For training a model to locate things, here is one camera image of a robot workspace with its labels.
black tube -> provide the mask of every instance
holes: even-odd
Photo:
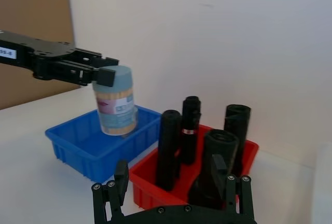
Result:
[[[238,151],[236,153],[232,173],[240,177],[243,164],[242,157],[244,144],[248,131],[251,109],[243,105],[229,105],[226,108],[224,130],[234,134],[239,139]]]
[[[201,117],[201,102],[197,96],[189,96],[183,101],[181,161],[193,164],[196,158],[197,133]]]
[[[180,144],[181,114],[167,110],[161,115],[158,143],[156,185],[170,191],[179,173],[179,157],[176,155]]]
[[[219,154],[224,158],[229,173],[233,166],[238,143],[238,138],[235,135],[224,130],[213,129],[206,133],[202,168],[189,191],[189,204],[215,209],[221,208],[222,200],[211,173],[212,155]]]

